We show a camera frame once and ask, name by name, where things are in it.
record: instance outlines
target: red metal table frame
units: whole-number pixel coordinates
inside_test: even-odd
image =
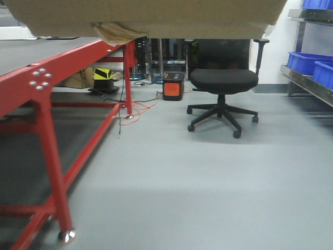
[[[123,49],[123,57],[105,57],[119,48]],[[41,206],[0,205],[0,216],[31,217],[11,250],[28,249],[39,229],[50,216],[58,220],[60,233],[72,230],[72,220],[66,195],[67,189],[112,123],[119,109],[126,108],[128,114],[132,113],[130,67],[133,67],[136,63],[134,49],[135,43],[133,41],[125,45],[111,46],[102,40],[97,40],[0,76],[2,89],[0,92],[0,117],[5,116],[26,102],[32,103],[35,113],[34,122],[1,122],[0,133],[36,133],[39,135],[52,188],[52,195]],[[124,62],[126,101],[123,103],[101,104],[58,103],[56,105],[113,108],[64,175],[50,111],[52,107],[50,95],[55,84],[96,61]]]

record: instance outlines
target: gray tabletop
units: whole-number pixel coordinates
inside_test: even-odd
[[[99,39],[79,37],[72,40],[0,41],[0,76]]]

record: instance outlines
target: chair wheel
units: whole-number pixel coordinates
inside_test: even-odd
[[[252,117],[252,122],[258,123],[258,121],[259,121],[259,117],[258,116],[253,116]]]
[[[192,108],[187,108],[186,112],[190,115],[192,114]]]
[[[236,130],[236,131],[234,131],[233,136],[234,136],[234,138],[238,139],[238,138],[240,138],[240,134],[241,134],[241,132],[239,130]]]
[[[188,126],[187,126],[187,130],[188,130],[189,132],[193,132],[193,131],[194,131],[194,125],[192,125],[192,124],[188,125]]]

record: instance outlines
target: blue plastic bin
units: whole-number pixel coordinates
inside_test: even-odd
[[[333,9],[333,0],[304,0],[303,9]]]
[[[316,61],[315,65],[313,80],[333,90],[333,62]]]
[[[333,56],[308,54],[301,52],[289,52],[287,67],[298,73],[312,76],[315,68],[315,61],[333,62]]]

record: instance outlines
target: chair seat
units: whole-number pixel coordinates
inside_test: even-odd
[[[251,70],[195,69],[191,82],[199,90],[213,94],[245,92],[258,84],[258,76]]]

